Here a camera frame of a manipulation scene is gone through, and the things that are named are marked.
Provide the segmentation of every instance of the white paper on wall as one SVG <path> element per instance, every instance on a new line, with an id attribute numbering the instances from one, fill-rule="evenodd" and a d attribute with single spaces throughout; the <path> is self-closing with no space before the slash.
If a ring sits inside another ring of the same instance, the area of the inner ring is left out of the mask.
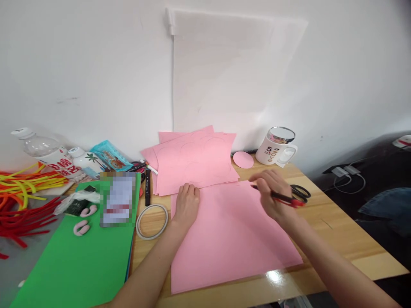
<path id="1" fill-rule="evenodd" d="M 307 22 L 171 9 L 168 14 L 174 130 L 214 125 L 237 133 L 233 147 L 243 149 L 273 102 Z"/>

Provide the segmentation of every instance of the printed text on mug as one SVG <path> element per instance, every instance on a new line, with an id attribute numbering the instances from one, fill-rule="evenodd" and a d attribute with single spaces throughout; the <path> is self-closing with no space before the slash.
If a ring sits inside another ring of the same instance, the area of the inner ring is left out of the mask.
<path id="1" fill-rule="evenodd" d="M 267 149 L 266 149 L 266 151 L 265 151 L 264 153 L 266 153 L 267 155 L 270 155 L 270 159 L 268 160 L 269 162 L 272 162 L 272 161 L 273 161 L 273 158 L 277 155 L 277 152 L 278 152 L 279 150 L 280 150 L 280 149 L 277 149 L 277 148 L 275 148 L 275 149 L 273 150 L 272 147 L 267 147 Z"/>

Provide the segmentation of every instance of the palm tree print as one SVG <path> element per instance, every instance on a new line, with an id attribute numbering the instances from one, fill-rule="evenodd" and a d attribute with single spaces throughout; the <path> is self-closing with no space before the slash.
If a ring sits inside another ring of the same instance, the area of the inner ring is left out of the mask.
<path id="1" fill-rule="evenodd" d="M 100 163 L 98 162 L 98 157 L 94 156 L 93 153 L 88 153 L 88 154 L 86 155 L 86 158 L 88 158 L 89 161 L 92 161 L 93 163 L 99 164 L 99 165 L 101 166 L 101 169 L 102 169 L 102 170 L 105 170 L 105 169 L 106 169 L 102 164 L 100 164 Z"/>

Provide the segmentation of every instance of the white wall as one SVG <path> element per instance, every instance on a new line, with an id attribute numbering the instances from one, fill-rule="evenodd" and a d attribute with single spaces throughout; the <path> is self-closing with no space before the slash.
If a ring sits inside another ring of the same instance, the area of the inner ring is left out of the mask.
<path id="1" fill-rule="evenodd" d="M 172 130 L 167 5 L 309 22 L 246 148 L 287 126 L 295 164 L 315 178 L 335 157 L 411 128 L 411 1 L 1 0 L 0 169 L 31 161 L 10 135 L 22 126 L 86 149 L 109 139 L 132 159 Z"/>

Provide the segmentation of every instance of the blue snack package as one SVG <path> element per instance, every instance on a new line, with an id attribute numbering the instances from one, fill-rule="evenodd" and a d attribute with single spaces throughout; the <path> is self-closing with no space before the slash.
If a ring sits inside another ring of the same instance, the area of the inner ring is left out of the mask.
<path id="1" fill-rule="evenodd" d="M 127 171 L 133 166 L 108 140 L 93 146 L 90 152 L 96 153 L 99 158 L 107 162 L 107 164 L 116 171 Z"/>

